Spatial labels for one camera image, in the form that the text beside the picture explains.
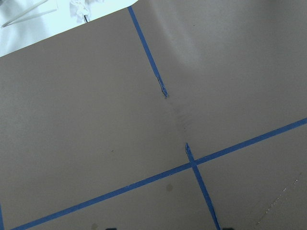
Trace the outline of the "crumpled white tissue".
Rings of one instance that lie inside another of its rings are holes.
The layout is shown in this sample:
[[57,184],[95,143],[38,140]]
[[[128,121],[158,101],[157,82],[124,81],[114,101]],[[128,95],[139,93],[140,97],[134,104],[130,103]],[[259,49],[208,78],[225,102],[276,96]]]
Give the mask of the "crumpled white tissue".
[[70,11],[72,16],[77,16],[77,20],[90,22],[91,7],[94,3],[102,4],[104,0],[70,0]]

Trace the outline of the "white plastic tweezers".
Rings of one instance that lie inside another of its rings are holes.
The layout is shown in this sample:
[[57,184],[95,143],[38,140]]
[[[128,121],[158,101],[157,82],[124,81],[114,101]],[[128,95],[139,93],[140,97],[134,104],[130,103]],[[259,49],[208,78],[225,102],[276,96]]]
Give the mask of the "white plastic tweezers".
[[24,22],[55,12],[58,9],[56,0],[1,0],[1,27]]

